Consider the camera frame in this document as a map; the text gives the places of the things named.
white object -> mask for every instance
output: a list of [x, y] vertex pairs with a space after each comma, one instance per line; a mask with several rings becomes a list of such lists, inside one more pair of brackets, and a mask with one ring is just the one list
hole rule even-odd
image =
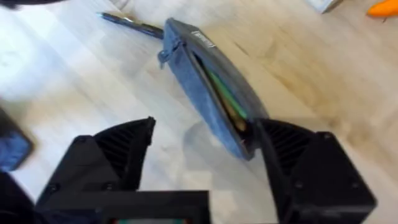
[[307, 0], [318, 12], [324, 13], [341, 0]]

pen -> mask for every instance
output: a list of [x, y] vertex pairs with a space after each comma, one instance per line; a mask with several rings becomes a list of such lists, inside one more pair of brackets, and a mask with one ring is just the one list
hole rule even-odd
[[106, 19], [107, 21], [111, 21], [116, 24], [130, 27], [136, 31], [142, 32], [144, 34], [147, 34], [149, 36], [152, 36], [152, 37], [155, 37], [158, 39], [163, 39], [163, 30], [158, 27], [154, 27], [154, 26], [151, 26], [148, 24], [136, 22], [127, 17], [114, 16], [112, 14], [105, 13], [105, 12], [98, 12], [97, 14], [101, 18]]

wooden floor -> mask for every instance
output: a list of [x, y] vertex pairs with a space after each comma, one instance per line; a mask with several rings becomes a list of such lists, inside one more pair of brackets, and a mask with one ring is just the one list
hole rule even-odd
[[143, 190], [210, 189], [215, 223], [276, 221], [261, 155], [239, 161], [214, 139], [159, 69], [158, 40], [95, 14], [120, 10], [201, 27], [273, 118], [339, 137], [378, 199], [366, 223], [396, 223], [398, 20], [366, 17], [376, 1], [323, 15], [304, 0], [112, 1], [0, 9], [0, 103], [36, 144], [13, 173], [33, 199], [75, 136], [153, 116]]

orange object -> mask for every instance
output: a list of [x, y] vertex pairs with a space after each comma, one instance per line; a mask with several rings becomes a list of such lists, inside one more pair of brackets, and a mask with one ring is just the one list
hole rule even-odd
[[398, 16], [398, 0], [385, 0], [372, 6], [368, 15], [374, 17]]

zipper pull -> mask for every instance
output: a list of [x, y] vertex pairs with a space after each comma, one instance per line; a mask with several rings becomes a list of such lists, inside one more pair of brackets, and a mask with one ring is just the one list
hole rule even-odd
[[180, 39], [176, 39], [174, 40], [173, 48], [171, 50], [162, 50], [159, 52], [159, 54], [157, 54], [157, 59], [160, 62], [160, 69], [164, 68], [164, 63], [171, 59], [173, 53], [180, 47], [181, 44], [182, 41]]
[[162, 50], [157, 54], [157, 59], [160, 62], [160, 69], [164, 68], [164, 63], [168, 62], [171, 58], [172, 54], [170, 54], [167, 50]]

